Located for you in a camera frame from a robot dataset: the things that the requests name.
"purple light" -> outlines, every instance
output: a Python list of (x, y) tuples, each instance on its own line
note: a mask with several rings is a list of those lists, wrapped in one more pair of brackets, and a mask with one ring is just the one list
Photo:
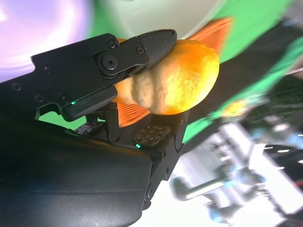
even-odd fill
[(88, 35), (86, 0), (0, 2), (0, 83), (32, 72), (30, 57)]

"orange squash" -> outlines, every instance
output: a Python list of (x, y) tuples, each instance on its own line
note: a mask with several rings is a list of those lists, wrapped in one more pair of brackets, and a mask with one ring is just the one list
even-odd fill
[(120, 104), (138, 104), (154, 114), (178, 114), (200, 103), (219, 72), (219, 57), (200, 41), (177, 40), (148, 71), (116, 84)]

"black plastic housing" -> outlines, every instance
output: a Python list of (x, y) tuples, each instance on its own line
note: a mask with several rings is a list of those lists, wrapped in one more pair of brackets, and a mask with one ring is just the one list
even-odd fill
[(0, 115), (1, 227), (123, 227), (142, 215), (150, 158)]

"screw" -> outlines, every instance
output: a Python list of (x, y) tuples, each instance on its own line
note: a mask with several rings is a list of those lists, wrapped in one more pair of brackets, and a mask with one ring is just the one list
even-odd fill
[(43, 102), (44, 98), (42, 95), (35, 95), (35, 101), (38, 103)]
[(68, 104), (70, 102), (70, 97), (68, 94), (66, 93), (62, 93), (61, 95), (59, 95), (59, 100), (60, 102), (62, 102), (63, 104)]
[(19, 90), (22, 89), (22, 86), (21, 86), (21, 84), (15, 82), (15, 83), (12, 83), (12, 84), (11, 84), (11, 88), (12, 88), (13, 90), (15, 90), (15, 91), (19, 91)]
[(151, 200), (154, 193), (155, 193), (155, 191), (154, 191), (153, 185), (152, 184), (148, 185), (147, 198)]
[(107, 45), (108, 45), (109, 48), (114, 48), (116, 46), (116, 42), (112, 39), (109, 39), (107, 41)]
[(41, 66), (41, 71), (44, 74), (51, 74), (53, 72), (53, 68), (49, 64), (44, 64), (44, 65)]
[(142, 47), (138, 46), (138, 47), (137, 47), (137, 52), (138, 52), (138, 54), (143, 54), (143, 53), (144, 53), (144, 50), (143, 50)]
[(107, 70), (114, 70), (118, 67), (118, 61), (114, 56), (106, 55), (102, 59), (102, 64)]

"orange fabric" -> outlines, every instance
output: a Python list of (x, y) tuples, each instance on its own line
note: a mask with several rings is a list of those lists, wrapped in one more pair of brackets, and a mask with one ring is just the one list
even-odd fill
[[(231, 26), (232, 19), (230, 17), (214, 20), (188, 39), (201, 41), (206, 46), (213, 48), (217, 54), (220, 54), (224, 41), (230, 32)], [(147, 109), (142, 108), (137, 104), (125, 105), (118, 103), (117, 105), (120, 127), (136, 123), (150, 114)]]
[(142, 108), (137, 104), (126, 105), (122, 103), (117, 103), (117, 105), (119, 111), (120, 127), (125, 127), (130, 124), (134, 124), (150, 114), (147, 109)]
[(214, 48), (220, 55), (231, 27), (232, 19), (230, 17), (213, 20), (189, 39), (203, 42), (206, 46)]

